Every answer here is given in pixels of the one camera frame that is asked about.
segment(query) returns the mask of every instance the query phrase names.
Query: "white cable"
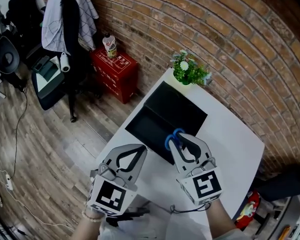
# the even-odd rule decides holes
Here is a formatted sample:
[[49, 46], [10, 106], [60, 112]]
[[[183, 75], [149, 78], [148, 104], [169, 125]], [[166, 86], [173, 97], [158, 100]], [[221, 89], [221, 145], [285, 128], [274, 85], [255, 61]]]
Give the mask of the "white cable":
[[28, 207], [26, 207], [22, 202], [20, 202], [19, 200], [15, 199], [15, 197], [9, 192], [8, 188], [7, 188], [7, 185], [0, 180], [0, 182], [5, 186], [5, 189], [6, 191], [9, 193], [9, 195], [13, 198], [13, 200], [15, 200], [16, 202], [20, 203], [24, 208], [26, 208], [29, 213], [39, 222], [41, 222], [42, 224], [44, 225], [48, 225], [48, 226], [54, 226], [54, 227], [57, 227], [57, 226], [64, 226], [72, 231], [75, 231], [72, 227], [69, 227], [67, 225], [64, 225], [64, 224], [49, 224], [49, 223], [44, 223], [41, 219], [39, 219], [37, 216], [35, 216], [30, 210]]

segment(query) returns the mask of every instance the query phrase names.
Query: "beaded bracelet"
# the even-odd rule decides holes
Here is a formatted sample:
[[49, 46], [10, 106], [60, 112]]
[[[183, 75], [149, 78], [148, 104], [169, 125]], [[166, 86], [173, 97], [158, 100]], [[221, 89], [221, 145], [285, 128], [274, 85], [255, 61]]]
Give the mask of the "beaded bracelet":
[[85, 219], [87, 219], [90, 222], [94, 222], [94, 223], [102, 222], [102, 220], [104, 219], [104, 215], [101, 218], [90, 218], [86, 215], [86, 212], [84, 210], [82, 211], [81, 214]]

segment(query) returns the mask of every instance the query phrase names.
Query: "floor plank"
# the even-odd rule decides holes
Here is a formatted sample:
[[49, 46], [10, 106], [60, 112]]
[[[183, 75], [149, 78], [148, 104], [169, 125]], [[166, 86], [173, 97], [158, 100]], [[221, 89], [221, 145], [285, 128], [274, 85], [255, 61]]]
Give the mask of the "floor plank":
[[[12, 174], [16, 124], [26, 100], [6, 82], [0, 85], [0, 91], [6, 95], [6, 99], [0, 98], [0, 170]], [[31, 82], [26, 95], [28, 108], [17, 132], [18, 153], [11, 194], [43, 222], [75, 228], [88, 196], [89, 174], [97, 166], [96, 158], [142, 96], [135, 94], [128, 104], [122, 104], [105, 94], [91, 103], [80, 94], [75, 107], [78, 121], [71, 123], [67, 97], [43, 111]], [[2, 172], [0, 180], [5, 180]], [[4, 204], [1, 217], [14, 231], [18, 228], [27, 234], [15, 233], [19, 239], [64, 240], [72, 234], [66, 227], [37, 221], [1, 183], [0, 195]]]

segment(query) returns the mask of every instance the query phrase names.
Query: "power outlet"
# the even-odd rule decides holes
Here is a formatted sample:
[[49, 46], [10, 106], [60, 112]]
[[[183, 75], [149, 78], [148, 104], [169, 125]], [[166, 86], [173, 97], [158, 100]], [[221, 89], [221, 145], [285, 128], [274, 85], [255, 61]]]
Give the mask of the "power outlet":
[[6, 186], [7, 186], [7, 188], [9, 190], [13, 191], [14, 190], [14, 186], [12, 185], [12, 180], [10, 179], [11, 178], [10, 175], [6, 174], [5, 177], [6, 177], [6, 183], [7, 183]]

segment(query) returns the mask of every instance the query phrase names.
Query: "power cord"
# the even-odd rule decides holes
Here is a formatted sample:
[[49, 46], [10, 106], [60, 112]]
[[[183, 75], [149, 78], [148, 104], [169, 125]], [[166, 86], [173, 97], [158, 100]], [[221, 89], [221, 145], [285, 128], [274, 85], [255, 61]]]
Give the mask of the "power cord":
[[0, 180], [0, 182], [5, 186], [5, 190], [9, 193], [9, 195], [13, 198], [13, 200], [15, 200], [16, 202], [18, 202], [19, 204], [21, 204], [24, 208], [26, 208], [26, 209], [28, 210], [28, 212], [29, 212], [29, 213], [30, 213], [30, 214], [31, 214], [38, 222], [40, 222], [40, 223], [42, 223], [42, 224], [44, 224], [44, 225], [54, 226], [54, 227], [57, 227], [57, 226], [64, 226], [64, 227], [66, 227], [66, 228], [68, 228], [68, 229], [70, 229], [70, 230], [72, 230], [72, 231], [75, 231], [72, 227], [69, 227], [69, 226], [64, 225], [64, 224], [60, 224], [60, 223], [59, 223], [59, 224], [50, 224], [50, 223], [45, 223], [45, 222], [43, 222], [41, 219], [39, 219], [37, 216], [35, 216], [35, 215], [29, 210], [29, 208], [26, 207], [25, 204], [23, 204], [21, 201], [15, 199], [15, 197], [9, 192], [7, 185], [6, 185], [3, 181]]
[[205, 203], [203, 204], [202, 206], [200, 206], [199, 208], [196, 208], [196, 209], [193, 209], [193, 210], [177, 210], [176, 209], [176, 206], [173, 204], [170, 206], [170, 211], [173, 213], [173, 214], [186, 214], [186, 213], [192, 213], [192, 212], [203, 212], [203, 211], [206, 211], [210, 208], [211, 206], [211, 203]]
[[15, 176], [15, 173], [16, 173], [17, 144], [18, 144], [18, 126], [19, 126], [21, 118], [25, 115], [27, 107], [28, 107], [28, 97], [27, 97], [27, 95], [26, 95], [26, 93], [24, 91], [21, 91], [21, 92], [24, 94], [24, 97], [25, 97], [25, 108], [24, 108], [24, 111], [23, 111], [22, 115], [19, 117], [18, 122], [16, 124], [16, 128], [15, 128], [15, 154], [14, 154], [13, 174], [10, 177], [9, 180], [11, 180]]

